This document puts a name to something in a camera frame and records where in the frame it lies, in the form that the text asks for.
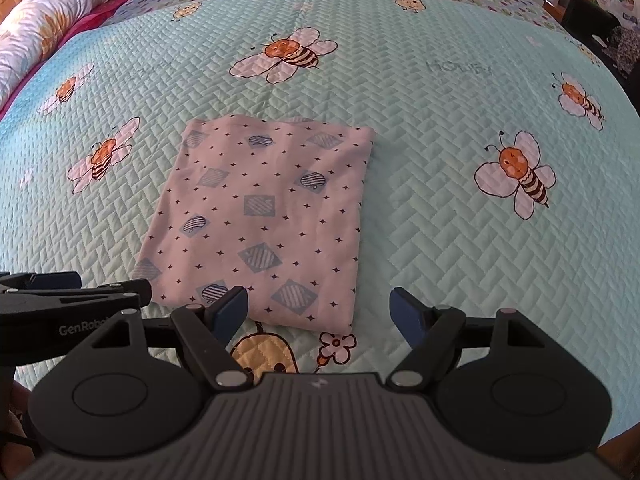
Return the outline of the left hand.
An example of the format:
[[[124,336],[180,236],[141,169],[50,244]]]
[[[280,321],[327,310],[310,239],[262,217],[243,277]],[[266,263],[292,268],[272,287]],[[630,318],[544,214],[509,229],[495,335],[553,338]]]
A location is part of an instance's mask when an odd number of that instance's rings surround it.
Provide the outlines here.
[[[9,395],[9,407],[2,417],[6,431],[14,436],[26,437],[23,429],[23,416],[27,411],[30,391],[19,382],[12,382]],[[1,445],[1,478],[14,479],[35,461],[34,451],[26,445],[6,442]]]

